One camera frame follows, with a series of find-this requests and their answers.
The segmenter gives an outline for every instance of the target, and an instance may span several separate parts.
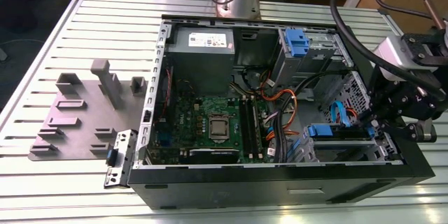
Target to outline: cpu socket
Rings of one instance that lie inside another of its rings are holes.
[[[228,115],[213,115],[208,117],[208,138],[218,144],[230,138]]]

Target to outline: table surface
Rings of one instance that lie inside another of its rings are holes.
[[[328,7],[261,2],[266,20],[333,24]],[[60,73],[94,79],[93,59],[109,59],[120,80],[150,79],[161,14],[213,16],[209,0],[72,0],[0,115],[0,220],[85,223],[446,223],[448,114],[436,144],[421,150],[436,177],[354,204],[152,211],[130,189],[102,189],[104,160],[32,162],[26,155],[56,97]],[[393,33],[384,16],[341,8],[360,41],[373,49]]]

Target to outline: green motherboard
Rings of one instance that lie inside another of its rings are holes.
[[[197,149],[237,150],[237,163],[268,162],[261,123],[266,113],[266,103],[254,98],[178,97],[170,129],[157,132],[158,146],[150,148],[152,162],[178,164],[182,153]]]

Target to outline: power supply label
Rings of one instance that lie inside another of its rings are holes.
[[[225,34],[190,33],[189,47],[226,47]]]

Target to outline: floor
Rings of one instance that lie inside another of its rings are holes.
[[[25,33],[14,33],[0,28],[0,49],[8,58],[0,62],[0,110],[5,106],[16,86],[38,53],[41,43],[36,41],[16,41],[16,39],[34,39],[45,41],[54,24],[70,0],[33,0],[26,3],[37,19],[37,26]]]

